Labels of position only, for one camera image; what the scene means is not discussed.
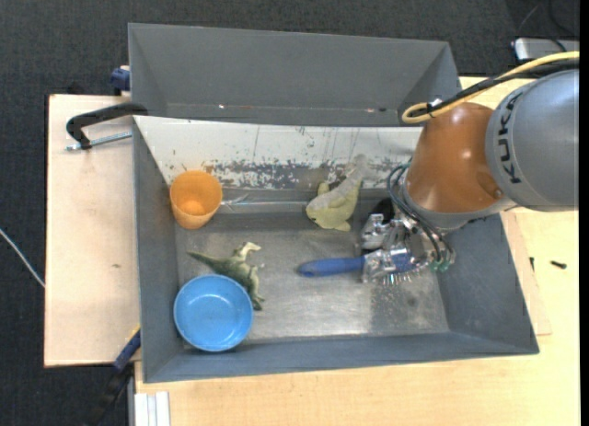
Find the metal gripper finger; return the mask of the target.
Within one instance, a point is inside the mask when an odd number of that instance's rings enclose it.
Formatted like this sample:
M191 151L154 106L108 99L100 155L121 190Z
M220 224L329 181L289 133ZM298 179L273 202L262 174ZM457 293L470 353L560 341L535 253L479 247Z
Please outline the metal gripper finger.
M382 213L370 214L360 234L362 250L377 250L382 247L387 234L387 224Z
M362 282L393 282L397 275L410 271L406 249L379 249L363 255Z

